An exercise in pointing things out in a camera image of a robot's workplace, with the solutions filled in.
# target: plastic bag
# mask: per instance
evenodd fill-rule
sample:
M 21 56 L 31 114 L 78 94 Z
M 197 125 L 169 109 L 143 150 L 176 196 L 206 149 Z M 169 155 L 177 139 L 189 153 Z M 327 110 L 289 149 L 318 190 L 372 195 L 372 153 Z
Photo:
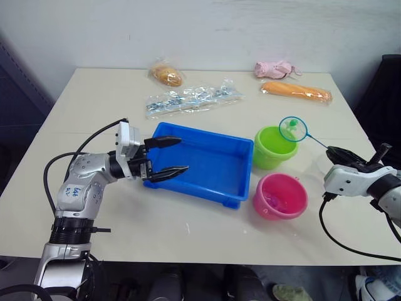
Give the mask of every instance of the plastic bag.
M 146 118 L 157 119 L 162 115 L 210 110 L 243 98 L 244 95 L 235 89 L 233 81 L 225 79 L 219 87 L 202 85 L 150 96 L 146 104 Z
M 150 69 L 148 73 L 149 78 L 157 80 L 171 87 L 179 87 L 184 81 L 183 74 L 175 69 L 168 61 L 159 60 Z
M 294 85 L 292 83 L 282 82 L 266 82 L 262 85 L 261 91 L 263 93 L 270 93 L 275 95 L 298 97 L 303 99 L 310 99 L 316 102 L 330 104 L 333 100 L 329 91 Z

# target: blue plastic tray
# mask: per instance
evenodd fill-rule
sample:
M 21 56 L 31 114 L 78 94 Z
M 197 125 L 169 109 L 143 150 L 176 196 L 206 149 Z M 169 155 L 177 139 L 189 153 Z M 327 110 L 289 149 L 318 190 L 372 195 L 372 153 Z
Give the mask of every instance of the blue plastic tray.
M 198 196 L 238 209 L 248 197 L 253 141 L 179 125 L 159 123 L 154 137 L 174 135 L 182 142 L 151 149 L 154 171 L 169 166 L 189 166 L 174 179 L 144 185 Z

